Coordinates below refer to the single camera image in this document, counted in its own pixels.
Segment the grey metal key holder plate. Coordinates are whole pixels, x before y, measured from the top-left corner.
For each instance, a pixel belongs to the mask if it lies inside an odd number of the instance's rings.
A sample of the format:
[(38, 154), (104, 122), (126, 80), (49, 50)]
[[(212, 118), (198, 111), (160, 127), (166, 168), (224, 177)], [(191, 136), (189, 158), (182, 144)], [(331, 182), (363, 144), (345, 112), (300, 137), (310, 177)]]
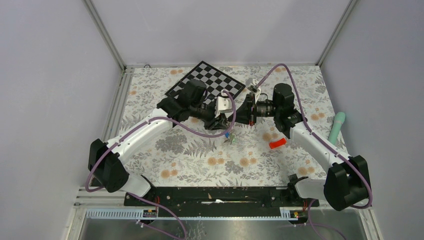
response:
[[(240, 131), (238, 129), (236, 129), (236, 128), (232, 128), (228, 133), (230, 133), (229, 138), (226, 138), (225, 135), (224, 135), (224, 143), (230, 144), (230, 145), (236, 144), (239, 141)], [(236, 139), (237, 142), (231, 144), (231, 140), (232, 139)]]

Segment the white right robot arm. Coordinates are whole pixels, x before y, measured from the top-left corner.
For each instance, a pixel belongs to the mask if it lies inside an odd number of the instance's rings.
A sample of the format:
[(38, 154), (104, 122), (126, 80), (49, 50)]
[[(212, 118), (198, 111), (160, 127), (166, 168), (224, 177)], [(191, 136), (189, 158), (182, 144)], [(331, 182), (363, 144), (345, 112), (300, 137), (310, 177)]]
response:
[(287, 201), (293, 206), (306, 199), (324, 200), (336, 211), (348, 207), (367, 208), (372, 202), (372, 190), (367, 161), (360, 155), (351, 156), (320, 136), (304, 115), (295, 107), (292, 87), (278, 83), (271, 100), (259, 100), (262, 95), (257, 83), (249, 83), (250, 91), (236, 111), (236, 122), (254, 126), (257, 118), (272, 118), (275, 128), (285, 139), (300, 145), (325, 170), (325, 179), (292, 177), (289, 181)]

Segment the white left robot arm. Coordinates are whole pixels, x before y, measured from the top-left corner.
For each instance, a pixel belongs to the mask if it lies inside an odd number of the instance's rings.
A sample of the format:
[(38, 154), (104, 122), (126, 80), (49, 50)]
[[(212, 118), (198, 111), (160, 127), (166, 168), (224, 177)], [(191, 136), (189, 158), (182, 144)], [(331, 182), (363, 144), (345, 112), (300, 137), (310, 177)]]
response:
[(161, 133), (175, 126), (198, 135), (209, 138), (210, 135), (197, 132), (182, 123), (189, 117), (202, 120), (226, 121), (226, 113), (232, 113), (230, 124), (225, 123), (220, 137), (228, 133), (236, 120), (236, 105), (231, 93), (223, 89), (216, 98), (215, 109), (201, 108), (206, 98), (206, 84), (200, 80), (190, 80), (177, 97), (168, 96), (162, 99), (155, 109), (137, 125), (121, 135), (105, 142), (94, 140), (90, 145), (88, 170), (85, 190), (89, 193), (106, 189), (109, 193), (124, 191), (136, 197), (144, 206), (155, 200), (153, 185), (143, 176), (128, 173), (125, 165), (132, 156), (145, 144), (150, 143)]

